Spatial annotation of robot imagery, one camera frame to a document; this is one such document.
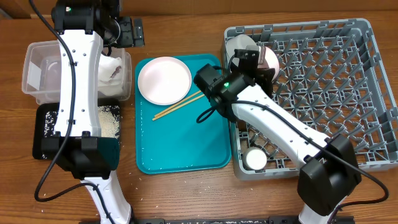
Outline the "small pale pink plate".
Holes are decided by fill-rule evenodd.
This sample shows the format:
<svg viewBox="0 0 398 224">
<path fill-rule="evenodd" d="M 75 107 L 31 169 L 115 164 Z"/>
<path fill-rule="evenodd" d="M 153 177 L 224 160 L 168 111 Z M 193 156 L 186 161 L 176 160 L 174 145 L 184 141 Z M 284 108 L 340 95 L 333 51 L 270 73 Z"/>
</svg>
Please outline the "small pale pink plate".
<svg viewBox="0 0 398 224">
<path fill-rule="evenodd" d="M 259 46 L 259 60 L 257 67 L 259 69 L 273 68 L 274 74 L 272 77 L 272 81 L 274 81 L 277 78 L 280 68 L 279 59 L 277 58 L 276 54 L 272 51 L 272 49 L 265 46 Z"/>
</svg>

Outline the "grey metal bowl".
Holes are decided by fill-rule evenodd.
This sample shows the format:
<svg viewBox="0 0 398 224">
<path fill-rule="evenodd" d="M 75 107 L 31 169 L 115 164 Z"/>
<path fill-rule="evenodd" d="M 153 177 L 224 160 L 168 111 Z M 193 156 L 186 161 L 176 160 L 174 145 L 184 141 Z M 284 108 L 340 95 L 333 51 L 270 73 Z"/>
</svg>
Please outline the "grey metal bowl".
<svg viewBox="0 0 398 224">
<path fill-rule="evenodd" d="M 259 51 L 259 46 L 256 45 L 255 41 L 245 34 L 240 34 L 232 39 L 229 39 L 225 45 L 226 49 L 226 66 L 229 65 L 231 57 L 234 55 L 235 49 L 243 50 L 257 50 Z"/>
</svg>

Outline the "white paper napkin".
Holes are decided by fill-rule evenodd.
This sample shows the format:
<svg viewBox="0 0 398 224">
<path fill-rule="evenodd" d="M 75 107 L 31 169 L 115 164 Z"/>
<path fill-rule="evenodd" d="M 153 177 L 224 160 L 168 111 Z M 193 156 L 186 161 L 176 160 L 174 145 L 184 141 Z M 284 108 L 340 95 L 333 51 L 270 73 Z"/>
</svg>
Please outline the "white paper napkin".
<svg viewBox="0 0 398 224">
<path fill-rule="evenodd" d="M 122 59 L 101 55 L 98 70 L 98 88 L 106 96 L 119 95 L 122 92 Z"/>
</svg>

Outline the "large pale pink plate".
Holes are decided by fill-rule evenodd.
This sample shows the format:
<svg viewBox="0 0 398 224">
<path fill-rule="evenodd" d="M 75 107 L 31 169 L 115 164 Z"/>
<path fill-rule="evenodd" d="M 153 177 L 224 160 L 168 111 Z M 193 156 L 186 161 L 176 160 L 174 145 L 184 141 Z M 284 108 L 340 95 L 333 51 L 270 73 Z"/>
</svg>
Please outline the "large pale pink plate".
<svg viewBox="0 0 398 224">
<path fill-rule="evenodd" d="M 192 74 L 187 65 L 175 57 L 158 57 L 147 62 L 138 74 L 140 94 L 155 105 L 172 105 L 190 91 Z"/>
</svg>

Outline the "pile of white rice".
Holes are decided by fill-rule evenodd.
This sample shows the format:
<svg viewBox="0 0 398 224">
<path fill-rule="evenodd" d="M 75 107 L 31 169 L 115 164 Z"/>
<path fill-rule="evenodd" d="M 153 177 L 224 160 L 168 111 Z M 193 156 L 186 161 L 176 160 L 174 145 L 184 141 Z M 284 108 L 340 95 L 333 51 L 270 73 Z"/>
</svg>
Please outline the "pile of white rice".
<svg viewBox="0 0 398 224">
<path fill-rule="evenodd" d="M 48 111 L 44 119 L 44 137 L 55 134 L 55 123 L 58 112 Z M 101 125 L 101 136 L 106 138 L 120 137 L 120 107 L 118 105 L 107 105 L 98 107 L 99 122 Z"/>
</svg>

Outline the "white paper cup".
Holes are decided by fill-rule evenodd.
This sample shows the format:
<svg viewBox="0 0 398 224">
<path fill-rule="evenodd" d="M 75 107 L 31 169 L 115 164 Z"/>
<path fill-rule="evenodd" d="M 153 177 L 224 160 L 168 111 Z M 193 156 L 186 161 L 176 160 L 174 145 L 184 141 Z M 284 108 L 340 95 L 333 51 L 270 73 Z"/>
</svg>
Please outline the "white paper cup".
<svg viewBox="0 0 398 224">
<path fill-rule="evenodd" d="M 244 150 L 242 161 L 247 170 L 263 170 L 267 164 L 267 155 L 258 147 L 249 147 Z"/>
</svg>

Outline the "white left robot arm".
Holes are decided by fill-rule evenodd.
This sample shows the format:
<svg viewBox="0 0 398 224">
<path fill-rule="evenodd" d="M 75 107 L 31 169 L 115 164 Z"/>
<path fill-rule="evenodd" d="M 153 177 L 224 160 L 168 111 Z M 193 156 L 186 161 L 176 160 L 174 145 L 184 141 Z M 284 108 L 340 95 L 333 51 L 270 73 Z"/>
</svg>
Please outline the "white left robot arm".
<svg viewBox="0 0 398 224">
<path fill-rule="evenodd" d="M 86 188 L 101 223 L 135 223 L 116 169 L 120 147 L 104 137 L 98 116 L 98 72 L 104 48 L 143 46 L 140 19 L 120 15 L 119 1 L 57 1 L 45 26 L 57 38 L 62 61 L 58 116 L 41 150 Z"/>
</svg>

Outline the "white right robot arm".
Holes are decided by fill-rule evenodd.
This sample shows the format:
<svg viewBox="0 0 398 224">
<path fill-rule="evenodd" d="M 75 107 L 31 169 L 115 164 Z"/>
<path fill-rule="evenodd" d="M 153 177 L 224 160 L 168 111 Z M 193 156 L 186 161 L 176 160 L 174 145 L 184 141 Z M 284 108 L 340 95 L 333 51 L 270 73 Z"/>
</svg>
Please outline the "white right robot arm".
<svg viewBox="0 0 398 224">
<path fill-rule="evenodd" d="M 268 47 L 234 50 L 226 68 L 206 64 L 193 82 L 210 102 L 197 123 L 215 111 L 230 122 L 242 120 L 271 140 L 299 170 L 297 193 L 304 202 L 296 216 L 269 217 L 269 223 L 353 223 L 337 217 L 344 207 L 381 203 L 388 188 L 359 168 L 353 144 L 344 135 L 316 131 L 272 99 L 279 59 Z"/>
</svg>

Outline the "clear plastic waste bin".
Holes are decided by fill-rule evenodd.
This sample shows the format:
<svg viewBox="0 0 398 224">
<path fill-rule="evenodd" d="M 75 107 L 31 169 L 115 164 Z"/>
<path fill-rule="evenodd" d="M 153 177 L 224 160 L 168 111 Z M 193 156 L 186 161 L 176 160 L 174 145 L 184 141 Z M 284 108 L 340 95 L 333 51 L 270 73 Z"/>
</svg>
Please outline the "clear plastic waste bin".
<svg viewBox="0 0 398 224">
<path fill-rule="evenodd" d="M 131 56 L 124 49 L 112 49 L 112 58 L 121 64 L 108 81 L 98 79 L 98 97 L 129 99 L 132 85 Z M 61 55 L 58 41 L 34 42 L 27 48 L 22 72 L 22 91 L 37 104 L 58 103 L 61 88 Z"/>
</svg>

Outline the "grey plastic dish rack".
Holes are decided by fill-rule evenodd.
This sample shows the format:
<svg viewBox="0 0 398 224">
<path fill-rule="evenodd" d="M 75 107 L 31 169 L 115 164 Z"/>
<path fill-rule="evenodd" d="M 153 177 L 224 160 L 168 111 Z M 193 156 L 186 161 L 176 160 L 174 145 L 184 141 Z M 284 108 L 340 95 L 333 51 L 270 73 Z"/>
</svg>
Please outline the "grey plastic dish rack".
<svg viewBox="0 0 398 224">
<path fill-rule="evenodd" d="M 272 49 L 280 70 L 273 99 L 309 127 L 348 136 L 360 168 L 397 167 L 397 105 L 366 19 L 229 27 Z"/>
</svg>

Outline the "teal plastic serving tray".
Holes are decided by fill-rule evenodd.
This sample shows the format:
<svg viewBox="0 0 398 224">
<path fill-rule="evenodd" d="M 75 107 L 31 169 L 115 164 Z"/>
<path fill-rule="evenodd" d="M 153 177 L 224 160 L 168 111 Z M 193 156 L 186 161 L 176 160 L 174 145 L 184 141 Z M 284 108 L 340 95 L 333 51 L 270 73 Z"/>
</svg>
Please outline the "teal plastic serving tray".
<svg viewBox="0 0 398 224">
<path fill-rule="evenodd" d="M 213 113 L 196 122 L 210 107 L 208 100 L 192 86 L 194 102 L 160 119 L 165 109 L 147 101 L 135 87 L 136 164 L 146 174 L 164 174 L 224 167 L 231 159 L 228 120 Z"/>
</svg>

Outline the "black plastic tray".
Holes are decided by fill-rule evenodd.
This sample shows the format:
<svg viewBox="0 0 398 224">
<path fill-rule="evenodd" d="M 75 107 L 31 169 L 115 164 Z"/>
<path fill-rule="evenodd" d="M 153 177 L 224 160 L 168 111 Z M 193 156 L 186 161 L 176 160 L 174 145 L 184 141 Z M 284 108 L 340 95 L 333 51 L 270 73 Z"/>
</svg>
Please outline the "black plastic tray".
<svg viewBox="0 0 398 224">
<path fill-rule="evenodd" d="M 121 106 L 118 100 L 113 98 L 105 98 L 105 99 L 100 99 L 98 102 L 98 107 L 107 106 L 107 105 L 118 105 L 120 107 L 120 114 L 121 114 Z M 44 137 L 43 133 L 45 114 L 48 111 L 58 112 L 58 108 L 59 108 L 59 103 L 46 103 L 40 105 L 37 109 L 36 118 L 35 118 L 34 140 L 32 146 L 32 156 L 34 159 L 37 160 L 47 159 L 46 156 L 41 151 L 42 139 L 47 138 Z"/>
</svg>

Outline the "black rail at table edge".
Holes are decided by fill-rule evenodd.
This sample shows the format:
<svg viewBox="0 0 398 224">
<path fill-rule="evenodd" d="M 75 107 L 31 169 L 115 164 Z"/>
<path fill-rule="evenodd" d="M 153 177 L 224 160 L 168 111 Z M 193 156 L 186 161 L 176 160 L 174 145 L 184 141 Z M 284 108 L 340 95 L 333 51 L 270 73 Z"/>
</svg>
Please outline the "black rail at table edge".
<svg viewBox="0 0 398 224">
<path fill-rule="evenodd" d="M 299 224 L 298 216 L 272 216 L 263 219 L 196 219 L 196 220 L 164 220 L 161 218 L 135 219 L 132 224 Z"/>
</svg>

